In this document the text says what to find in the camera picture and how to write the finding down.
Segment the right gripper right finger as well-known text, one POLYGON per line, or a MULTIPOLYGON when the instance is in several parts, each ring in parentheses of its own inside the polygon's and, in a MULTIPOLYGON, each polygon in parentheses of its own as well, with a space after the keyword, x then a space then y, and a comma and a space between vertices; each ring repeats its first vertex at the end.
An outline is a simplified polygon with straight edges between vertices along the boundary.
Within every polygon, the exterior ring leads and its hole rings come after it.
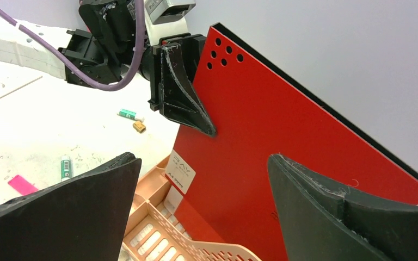
POLYGON ((418 260, 418 206, 374 196, 280 154, 268 177, 290 260, 418 260))

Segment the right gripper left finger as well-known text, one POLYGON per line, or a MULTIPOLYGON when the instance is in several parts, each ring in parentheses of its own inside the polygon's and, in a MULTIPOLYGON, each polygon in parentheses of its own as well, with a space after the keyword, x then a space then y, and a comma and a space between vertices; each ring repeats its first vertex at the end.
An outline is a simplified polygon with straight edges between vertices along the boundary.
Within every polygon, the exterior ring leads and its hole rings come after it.
POLYGON ((0 260, 118 260, 141 166, 126 152, 0 204, 0 260))

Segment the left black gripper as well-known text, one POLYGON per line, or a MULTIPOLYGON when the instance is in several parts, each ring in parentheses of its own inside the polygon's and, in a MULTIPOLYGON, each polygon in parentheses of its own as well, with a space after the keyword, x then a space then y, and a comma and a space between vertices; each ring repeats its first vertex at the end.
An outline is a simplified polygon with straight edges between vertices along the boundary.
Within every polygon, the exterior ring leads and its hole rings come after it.
POLYGON ((148 103, 166 119, 215 137, 216 127, 193 86, 205 42, 201 34, 185 33, 147 48, 148 103))

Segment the orange plastic file organizer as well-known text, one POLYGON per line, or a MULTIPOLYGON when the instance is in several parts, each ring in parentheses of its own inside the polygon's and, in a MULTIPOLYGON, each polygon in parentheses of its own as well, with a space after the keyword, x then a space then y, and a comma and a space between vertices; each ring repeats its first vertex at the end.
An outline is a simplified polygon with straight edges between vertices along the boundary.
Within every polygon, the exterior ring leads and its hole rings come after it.
POLYGON ((194 241, 165 206, 171 188, 164 158, 140 178, 129 213, 120 260, 258 260, 237 244, 194 241))

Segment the thick red binder folder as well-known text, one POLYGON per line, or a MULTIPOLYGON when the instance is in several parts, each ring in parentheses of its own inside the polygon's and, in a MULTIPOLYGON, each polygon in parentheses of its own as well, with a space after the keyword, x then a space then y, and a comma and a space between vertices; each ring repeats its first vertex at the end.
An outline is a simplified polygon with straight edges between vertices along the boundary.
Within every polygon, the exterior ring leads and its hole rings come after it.
POLYGON ((418 204, 418 173, 222 24, 208 31, 193 82, 216 135, 181 126, 166 173, 193 240, 290 260, 267 159, 282 154, 334 180, 418 204))

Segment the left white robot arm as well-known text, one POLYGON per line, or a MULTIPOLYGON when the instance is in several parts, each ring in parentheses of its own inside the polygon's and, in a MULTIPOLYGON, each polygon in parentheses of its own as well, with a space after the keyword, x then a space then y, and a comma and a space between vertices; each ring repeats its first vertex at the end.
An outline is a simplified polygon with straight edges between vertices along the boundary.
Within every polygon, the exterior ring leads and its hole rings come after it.
POLYGON ((0 9, 0 61, 66 82, 118 91, 136 75, 150 82, 151 110, 215 136, 193 86, 206 38, 188 31, 195 1, 80 1, 86 30, 17 20, 0 9))

